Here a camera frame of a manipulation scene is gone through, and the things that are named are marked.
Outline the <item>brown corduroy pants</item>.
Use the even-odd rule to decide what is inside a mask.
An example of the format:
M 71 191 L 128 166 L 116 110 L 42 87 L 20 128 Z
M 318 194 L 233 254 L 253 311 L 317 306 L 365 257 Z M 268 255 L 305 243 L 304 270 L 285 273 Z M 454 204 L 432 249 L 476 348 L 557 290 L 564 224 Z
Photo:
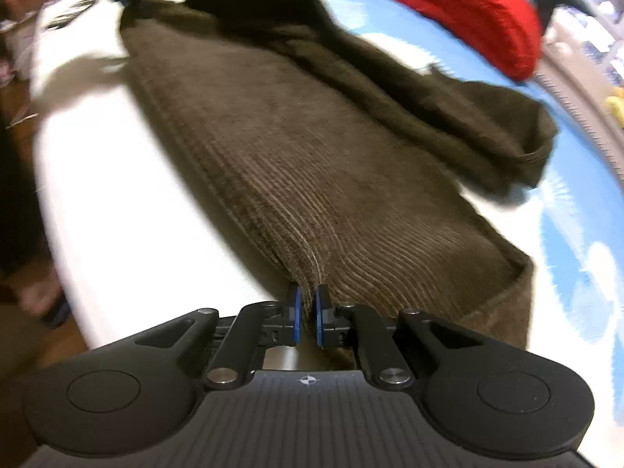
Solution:
M 459 186 L 539 183 L 556 134 L 541 103 L 407 68 L 321 0 L 134 0 L 119 35 L 193 191 L 306 299 L 327 285 L 526 347 L 532 259 Z

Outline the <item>blue white patterned bedsheet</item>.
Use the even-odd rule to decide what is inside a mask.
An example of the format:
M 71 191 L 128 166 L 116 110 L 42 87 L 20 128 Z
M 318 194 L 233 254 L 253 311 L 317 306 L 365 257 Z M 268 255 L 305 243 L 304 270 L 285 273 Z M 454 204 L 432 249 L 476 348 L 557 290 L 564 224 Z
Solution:
M 199 204 L 129 90 L 121 9 L 97 2 L 60 30 L 39 21 L 32 93 L 43 112 L 35 170 L 46 230 L 91 347 L 215 307 L 233 315 L 285 290 L 216 206 Z M 523 92 L 558 132 L 538 188 L 508 201 L 466 197 L 535 263 L 530 350 L 580 374 L 596 400 L 581 450 L 623 462 L 623 194 L 618 178 L 540 86 Z

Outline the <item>grey mattress with trim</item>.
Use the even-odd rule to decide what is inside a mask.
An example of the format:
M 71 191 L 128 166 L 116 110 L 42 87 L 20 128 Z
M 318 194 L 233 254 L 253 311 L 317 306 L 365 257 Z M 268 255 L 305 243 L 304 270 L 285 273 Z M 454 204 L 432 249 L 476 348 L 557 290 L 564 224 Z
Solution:
M 546 53 L 542 54 L 534 79 L 583 129 L 623 184 L 623 130 L 615 118 L 595 103 L 587 90 Z

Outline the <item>yellow plush toy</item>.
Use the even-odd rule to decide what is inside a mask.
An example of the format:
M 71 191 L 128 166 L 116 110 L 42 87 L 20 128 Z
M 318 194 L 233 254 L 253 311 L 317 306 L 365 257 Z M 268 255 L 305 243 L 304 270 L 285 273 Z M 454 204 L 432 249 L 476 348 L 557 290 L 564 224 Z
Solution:
M 618 125 L 624 128 L 624 89 L 615 87 L 612 94 L 604 99 L 603 105 L 605 110 L 615 118 Z

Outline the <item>red knitted blanket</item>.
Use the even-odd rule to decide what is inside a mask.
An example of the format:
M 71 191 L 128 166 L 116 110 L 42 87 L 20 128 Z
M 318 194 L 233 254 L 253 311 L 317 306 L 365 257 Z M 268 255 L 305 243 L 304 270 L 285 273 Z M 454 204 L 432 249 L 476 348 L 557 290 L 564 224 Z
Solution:
M 541 21 L 527 0 L 395 0 L 438 22 L 516 82 L 541 56 Z

